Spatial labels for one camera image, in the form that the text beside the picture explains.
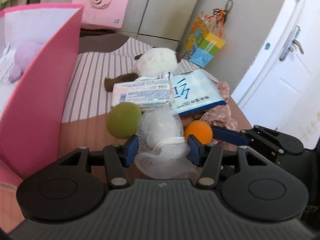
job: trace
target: blue gripper pad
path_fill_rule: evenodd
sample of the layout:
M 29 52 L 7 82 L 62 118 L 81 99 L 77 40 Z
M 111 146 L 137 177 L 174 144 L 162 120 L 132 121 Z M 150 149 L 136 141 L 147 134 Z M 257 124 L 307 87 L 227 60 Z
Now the blue gripper pad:
M 204 145 L 193 134 L 190 134 L 188 136 L 187 143 L 190 147 L 189 155 L 190 155 L 191 162 L 198 167 L 202 167 L 206 159 L 206 158 L 204 159 L 204 155 L 205 155 Z
M 132 136 L 129 140 L 124 144 L 123 147 L 125 151 L 125 156 L 123 159 L 123 166 L 125 168 L 130 167 L 133 163 L 133 160 L 139 150 L 139 138 L 138 136 Z
M 233 145 L 249 145 L 248 140 L 244 137 L 243 133 L 237 131 L 231 131 L 227 128 L 222 128 L 219 126 L 212 127 L 213 138 L 221 140 Z

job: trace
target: tissue pack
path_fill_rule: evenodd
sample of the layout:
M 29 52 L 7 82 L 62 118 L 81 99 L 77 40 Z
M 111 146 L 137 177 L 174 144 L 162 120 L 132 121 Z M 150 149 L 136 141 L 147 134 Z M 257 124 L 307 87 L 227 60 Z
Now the tissue pack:
M 142 111 L 173 103 L 172 85 L 167 79 L 141 80 L 116 83 L 113 86 L 111 107 L 132 102 Z
M 189 114 L 226 104 L 203 69 L 176 75 L 171 81 L 175 100 L 172 109 L 178 114 Z

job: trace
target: white mesh bag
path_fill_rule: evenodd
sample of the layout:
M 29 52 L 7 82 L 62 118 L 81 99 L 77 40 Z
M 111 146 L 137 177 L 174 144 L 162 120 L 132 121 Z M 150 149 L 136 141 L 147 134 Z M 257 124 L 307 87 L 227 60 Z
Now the white mesh bag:
M 137 135 L 140 148 L 134 162 L 145 175 L 153 179 L 174 179 L 198 173 L 186 158 L 189 147 L 183 137 L 181 119 L 169 107 L 145 112 Z

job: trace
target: metal screw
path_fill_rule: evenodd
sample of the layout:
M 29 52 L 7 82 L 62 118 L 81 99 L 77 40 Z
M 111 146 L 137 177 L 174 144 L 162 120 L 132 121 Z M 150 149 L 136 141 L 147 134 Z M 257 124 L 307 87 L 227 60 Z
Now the metal screw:
M 127 180 L 125 178 L 116 177 L 111 180 L 111 183 L 115 186 L 123 186 L 127 183 Z
M 200 178 L 198 180 L 198 182 L 203 186 L 211 186 L 214 184 L 214 179 L 208 178 L 208 177 L 203 177 L 203 178 Z

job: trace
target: pink box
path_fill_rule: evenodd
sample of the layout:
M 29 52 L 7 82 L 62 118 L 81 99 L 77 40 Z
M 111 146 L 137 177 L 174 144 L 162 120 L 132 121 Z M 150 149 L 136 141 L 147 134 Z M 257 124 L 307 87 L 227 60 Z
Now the pink box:
M 5 42 L 16 47 L 30 39 L 45 41 L 14 87 L 0 119 L 2 183 L 17 186 L 21 178 L 57 159 L 63 106 L 78 55 L 82 12 L 82 5 L 71 3 L 31 4 L 0 12 L 0 20 L 8 20 L 4 28 L 9 28 L 5 34 L 0 29 L 0 51 Z

